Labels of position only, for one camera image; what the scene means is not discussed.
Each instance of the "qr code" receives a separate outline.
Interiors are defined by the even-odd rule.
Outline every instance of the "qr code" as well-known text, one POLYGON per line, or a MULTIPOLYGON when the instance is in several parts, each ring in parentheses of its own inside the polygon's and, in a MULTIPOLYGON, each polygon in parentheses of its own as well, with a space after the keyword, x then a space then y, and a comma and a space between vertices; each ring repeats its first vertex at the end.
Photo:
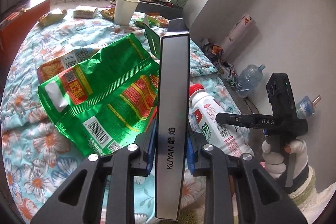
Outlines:
POLYGON ((116 141, 113 141, 109 146, 108 149, 113 153, 114 151, 117 151, 118 149, 122 148, 120 144, 118 144, 116 141))
POLYGON ((90 58, 89 52, 87 49, 83 48, 80 51, 76 53, 76 57, 79 62, 82 62, 84 60, 87 60, 90 58))
POLYGON ((64 77, 65 77, 67 83, 70 83, 70 82, 75 81, 77 79, 72 70, 65 73, 64 77))

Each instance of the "paper cup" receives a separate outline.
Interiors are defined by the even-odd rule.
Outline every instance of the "paper cup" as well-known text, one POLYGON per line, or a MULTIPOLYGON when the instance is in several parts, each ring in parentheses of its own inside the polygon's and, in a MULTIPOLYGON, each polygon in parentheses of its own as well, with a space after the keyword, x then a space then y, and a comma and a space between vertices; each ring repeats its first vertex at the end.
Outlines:
POLYGON ((115 5, 114 23, 129 25, 140 0, 117 0, 115 5))

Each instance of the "green basket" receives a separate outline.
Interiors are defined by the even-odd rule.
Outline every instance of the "green basket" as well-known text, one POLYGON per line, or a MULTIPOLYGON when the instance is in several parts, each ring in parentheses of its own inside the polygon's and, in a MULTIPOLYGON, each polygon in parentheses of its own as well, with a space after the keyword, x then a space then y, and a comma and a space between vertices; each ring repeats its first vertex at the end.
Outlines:
POLYGON ((177 7, 184 8, 188 0, 169 0, 171 4, 174 4, 177 7))

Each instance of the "crinkled plastic wrapper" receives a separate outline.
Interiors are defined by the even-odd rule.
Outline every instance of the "crinkled plastic wrapper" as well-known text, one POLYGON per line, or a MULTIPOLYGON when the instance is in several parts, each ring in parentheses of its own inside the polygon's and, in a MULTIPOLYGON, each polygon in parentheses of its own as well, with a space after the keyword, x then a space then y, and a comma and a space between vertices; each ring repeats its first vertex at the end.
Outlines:
POLYGON ((61 10, 60 8, 57 8, 55 10, 52 10, 45 15, 41 16, 38 21, 40 22, 40 25, 42 27, 47 27, 51 24, 54 24, 55 22, 63 19, 67 15, 67 10, 61 10))
POLYGON ((148 20, 154 22, 159 28, 167 28, 169 24, 169 20, 160 15, 148 15, 148 20))
POLYGON ((96 52, 98 52, 98 50, 105 46, 107 46, 106 43, 91 44, 85 47, 73 49, 64 55, 49 60, 37 69, 37 78, 39 83, 41 84, 61 73, 65 69, 91 58, 96 52))
POLYGON ((85 155, 133 143, 155 114, 159 65, 129 34, 38 88, 56 128, 85 155))
POLYGON ((100 13, 103 19, 112 21, 114 19, 115 10, 116 10, 115 8, 110 8, 110 9, 101 10, 100 13))

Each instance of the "floral bedsheet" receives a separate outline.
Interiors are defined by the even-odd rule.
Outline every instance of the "floral bedsheet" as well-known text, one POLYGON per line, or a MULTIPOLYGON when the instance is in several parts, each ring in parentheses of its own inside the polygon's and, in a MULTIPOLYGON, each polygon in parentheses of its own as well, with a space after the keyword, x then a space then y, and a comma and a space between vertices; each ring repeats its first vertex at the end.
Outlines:
MULTIPOLYGON (((83 161, 83 155, 61 135, 47 118, 37 97, 37 68, 44 62, 71 51, 74 47, 92 43, 108 45, 133 32, 146 50, 149 45, 144 30, 134 24, 115 25, 103 20, 75 19, 69 10, 58 23, 41 29, 36 24, 22 43, 11 66, 0 107, 2 154, 7 182, 24 221, 30 223, 39 208, 57 187, 83 161)), ((134 13, 133 21, 143 17, 134 13)), ((153 27, 163 36, 166 29, 153 27)), ((202 83, 206 90, 231 113, 240 113, 216 68, 202 51, 190 41, 190 83, 202 83)), ((195 131, 200 131, 189 109, 189 120, 195 131)), ((248 140, 249 130, 242 129, 248 140)), ((154 196, 155 173, 148 177, 134 177, 135 222, 156 223, 154 196)), ((185 170, 181 206, 185 207, 200 197, 205 190, 205 178, 194 178, 185 170)), ((105 222, 105 209, 101 222, 105 222)))

